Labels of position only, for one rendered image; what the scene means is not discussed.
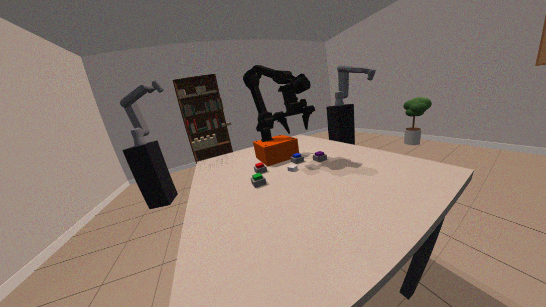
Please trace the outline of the blue button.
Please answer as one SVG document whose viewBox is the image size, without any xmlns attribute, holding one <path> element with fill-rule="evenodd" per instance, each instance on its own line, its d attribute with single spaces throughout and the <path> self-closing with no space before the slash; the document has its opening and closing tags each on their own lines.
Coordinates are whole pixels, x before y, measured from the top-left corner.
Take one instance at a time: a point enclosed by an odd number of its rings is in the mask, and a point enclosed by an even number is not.
<svg viewBox="0 0 546 307">
<path fill-rule="evenodd" d="M 291 157 L 291 162 L 295 164 L 302 163 L 304 162 L 304 157 L 299 153 L 293 154 L 293 157 Z"/>
</svg>

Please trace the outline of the purple button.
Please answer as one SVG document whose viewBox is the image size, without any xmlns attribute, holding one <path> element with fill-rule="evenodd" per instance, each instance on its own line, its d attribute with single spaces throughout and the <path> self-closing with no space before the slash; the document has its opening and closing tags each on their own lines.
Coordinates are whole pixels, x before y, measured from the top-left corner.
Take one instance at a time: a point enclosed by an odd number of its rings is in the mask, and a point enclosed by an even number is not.
<svg viewBox="0 0 546 307">
<path fill-rule="evenodd" d="M 315 155 L 313 155 L 314 161 L 317 161 L 319 163 L 327 160 L 327 155 L 324 154 L 322 151 L 315 152 Z"/>
</svg>

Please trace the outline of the green button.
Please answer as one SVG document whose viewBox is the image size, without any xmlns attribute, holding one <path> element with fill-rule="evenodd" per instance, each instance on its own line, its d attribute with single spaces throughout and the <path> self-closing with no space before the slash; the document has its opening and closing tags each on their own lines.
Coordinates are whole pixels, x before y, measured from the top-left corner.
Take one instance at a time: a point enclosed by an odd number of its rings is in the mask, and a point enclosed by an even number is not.
<svg viewBox="0 0 546 307">
<path fill-rule="evenodd" d="M 265 177 L 261 175 L 260 173 L 252 175 L 252 178 L 250 178 L 250 180 L 254 188 L 258 188 L 262 185 L 266 185 Z"/>
</svg>

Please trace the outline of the red button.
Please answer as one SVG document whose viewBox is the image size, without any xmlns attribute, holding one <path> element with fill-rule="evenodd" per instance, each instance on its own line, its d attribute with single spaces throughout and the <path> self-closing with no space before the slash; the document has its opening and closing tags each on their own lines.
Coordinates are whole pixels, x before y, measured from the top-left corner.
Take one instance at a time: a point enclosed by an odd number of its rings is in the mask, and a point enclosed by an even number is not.
<svg viewBox="0 0 546 307">
<path fill-rule="evenodd" d="M 262 174 L 262 173 L 265 173 L 267 172 L 267 168 L 266 166 L 263 164 L 263 163 L 258 163 L 258 164 L 255 164 L 255 167 L 254 167 L 254 171 L 258 174 Z"/>
</svg>

